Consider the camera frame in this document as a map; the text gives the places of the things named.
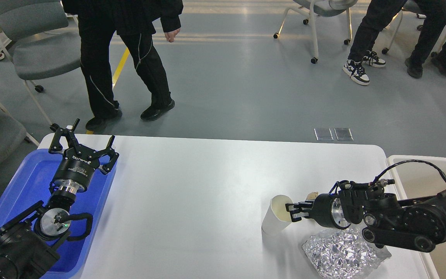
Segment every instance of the sneaker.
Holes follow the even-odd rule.
[[[116,114],[113,117],[110,118],[101,118],[101,117],[93,117],[87,123],[85,124],[85,129],[88,129],[89,131],[97,131],[103,129],[108,122],[113,122],[115,120],[118,120],[122,117],[122,110],[117,109]]]
[[[438,55],[436,55],[435,57],[433,57],[433,58],[431,59],[431,62],[432,62],[433,65],[435,65],[435,66],[438,68],[440,74],[446,74],[446,63],[445,63],[445,62],[441,62],[441,61],[438,59]]]
[[[362,58],[362,62],[376,68],[382,68],[386,66],[385,60],[379,58],[376,52],[369,50],[368,53]]]
[[[168,106],[161,108],[161,109],[156,109],[156,108],[153,108],[152,106],[149,106],[140,115],[140,118],[144,121],[154,121],[154,120],[158,119],[159,117],[161,117],[161,115],[166,113],[168,110],[170,110],[174,107],[175,107],[175,101],[173,101],[173,100],[168,104]]]
[[[423,76],[423,65],[414,65],[409,58],[405,60],[405,65],[407,66],[407,73],[413,78],[421,78]]]
[[[360,85],[369,85],[369,77],[365,73],[362,62],[355,62],[354,60],[347,60],[343,65],[343,71],[350,76],[355,83]]]

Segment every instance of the human hand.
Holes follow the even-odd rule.
[[[172,32],[166,32],[165,33],[165,38],[166,41],[172,43],[175,42],[175,36],[180,33],[180,28],[178,28],[177,30],[173,30]]]

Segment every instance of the black jacket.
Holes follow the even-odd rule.
[[[152,22],[161,18],[163,32],[181,27],[182,0],[62,0],[65,12],[79,16],[104,15],[115,23],[118,35],[155,33]]]

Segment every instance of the white paper cup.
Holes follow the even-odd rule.
[[[271,199],[268,212],[262,221],[262,231],[268,235],[278,235],[292,223],[290,213],[286,210],[285,203],[293,203],[288,196],[277,195]]]

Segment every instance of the chair leg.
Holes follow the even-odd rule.
[[[41,93],[41,92],[44,91],[44,87],[42,85],[39,85],[39,84],[35,83],[35,81],[30,81],[30,83],[32,83],[32,85],[34,85],[34,89],[37,92]]]
[[[319,60],[319,48],[317,47],[317,32],[316,32],[316,16],[314,14],[314,3],[311,4],[309,10],[309,23],[311,24],[311,29],[313,33],[313,44],[314,44],[314,57],[311,58],[311,63],[316,64]]]
[[[446,33],[445,33],[445,37],[443,37],[443,39],[440,41],[440,43],[439,43],[439,45],[438,45],[438,48],[437,48],[438,51],[441,50],[441,48],[443,47],[443,45],[445,44],[445,42],[446,42]]]
[[[44,111],[44,109],[41,107],[41,105],[39,104],[39,102],[37,101],[36,97],[34,96],[34,94],[32,94],[32,91],[30,90],[29,85],[27,84],[27,81],[23,81],[23,85],[25,85],[25,88],[27,88],[27,91],[29,92],[30,97],[32,98],[32,100],[34,100],[34,103],[36,104],[37,108],[41,111],[42,115],[44,116],[44,118],[46,119],[46,121],[49,123],[49,125],[53,125],[53,122],[51,121],[51,119],[49,118],[49,116],[46,114],[46,112]]]
[[[402,19],[404,17],[404,13],[402,11],[398,12],[398,14],[395,16],[395,18],[397,18],[397,17],[400,17],[400,20],[397,23],[397,27],[395,28],[395,31],[393,32],[393,35],[391,36],[390,43],[389,43],[388,47],[384,48],[381,51],[383,54],[386,54],[390,50],[391,45],[393,44],[393,41],[395,40],[395,35],[397,35],[398,28],[400,28],[400,24],[402,23]]]
[[[28,132],[26,132],[25,139],[27,141],[29,141],[30,143],[33,143],[35,146],[37,146],[37,147],[39,146],[39,142],[32,135],[30,135]]]
[[[343,41],[344,44],[348,45],[350,42],[352,42],[352,19],[350,18],[350,8],[347,8],[345,11],[347,13],[347,39]]]
[[[4,113],[6,113],[7,115],[9,115],[9,117],[15,119],[11,113],[9,113],[9,111],[7,110],[7,108],[5,108],[5,106],[3,106],[3,104],[0,102],[0,110],[2,110]],[[37,141],[32,135],[30,135],[28,132],[26,132],[26,136],[25,138],[28,139],[28,141],[30,143],[33,143],[36,146],[39,146],[39,141]]]
[[[283,12],[283,19],[281,21],[280,29],[278,30],[278,32],[276,32],[273,35],[273,37],[275,39],[278,39],[278,37],[280,37],[281,30],[283,29],[283,25],[285,24],[285,18],[286,18],[287,14],[288,14],[288,11],[293,10],[293,11],[296,11],[297,13],[299,13],[299,14],[303,14],[303,15],[307,16],[307,14],[305,14],[305,12],[302,11],[303,8],[304,8],[303,6],[300,6],[299,8],[297,8],[297,7],[287,7],[287,8],[285,8],[285,11]]]
[[[5,54],[5,57],[7,57],[13,63],[13,57],[8,52],[8,50],[5,46],[5,42],[3,42],[3,38],[1,37],[1,34],[0,34],[0,49]]]

